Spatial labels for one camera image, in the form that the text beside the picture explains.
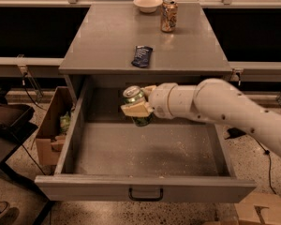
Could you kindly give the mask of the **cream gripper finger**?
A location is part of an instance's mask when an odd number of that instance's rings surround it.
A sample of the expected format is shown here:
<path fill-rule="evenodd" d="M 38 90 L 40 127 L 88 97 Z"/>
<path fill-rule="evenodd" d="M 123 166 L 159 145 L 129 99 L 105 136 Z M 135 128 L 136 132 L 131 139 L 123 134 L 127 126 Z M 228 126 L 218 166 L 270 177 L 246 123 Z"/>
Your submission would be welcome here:
<path fill-rule="evenodd" d="M 145 86 L 141 88 L 141 91 L 146 97 L 149 97 L 150 94 L 156 89 L 155 85 Z"/>
<path fill-rule="evenodd" d="M 136 104 L 125 104 L 121 106 L 124 115 L 130 117 L 148 117 L 154 110 L 148 102 L 142 101 Z"/>

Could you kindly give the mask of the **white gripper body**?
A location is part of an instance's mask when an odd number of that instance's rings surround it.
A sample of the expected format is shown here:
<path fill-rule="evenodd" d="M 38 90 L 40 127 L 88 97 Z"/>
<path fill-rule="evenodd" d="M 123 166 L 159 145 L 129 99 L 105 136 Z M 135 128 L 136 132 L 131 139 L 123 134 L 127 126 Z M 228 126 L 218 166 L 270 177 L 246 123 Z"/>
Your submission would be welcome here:
<path fill-rule="evenodd" d="M 169 97 L 171 90 L 177 83 L 162 83 L 157 86 L 148 98 L 149 105 L 153 108 L 154 114 L 158 118 L 173 119 L 169 108 Z"/>

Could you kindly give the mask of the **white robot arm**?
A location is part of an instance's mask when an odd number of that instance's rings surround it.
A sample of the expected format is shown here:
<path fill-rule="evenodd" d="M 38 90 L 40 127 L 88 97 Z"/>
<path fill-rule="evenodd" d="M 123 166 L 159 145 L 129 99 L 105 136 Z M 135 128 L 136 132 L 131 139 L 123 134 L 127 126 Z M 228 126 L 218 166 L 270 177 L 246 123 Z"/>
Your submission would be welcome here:
<path fill-rule="evenodd" d="M 263 143 L 281 158 L 281 114 L 267 110 L 233 85 L 207 79 L 197 85 L 162 83 L 159 86 L 130 86 L 130 96 L 143 97 L 121 107 L 124 115 L 161 119 L 185 118 L 201 123 L 238 128 Z"/>

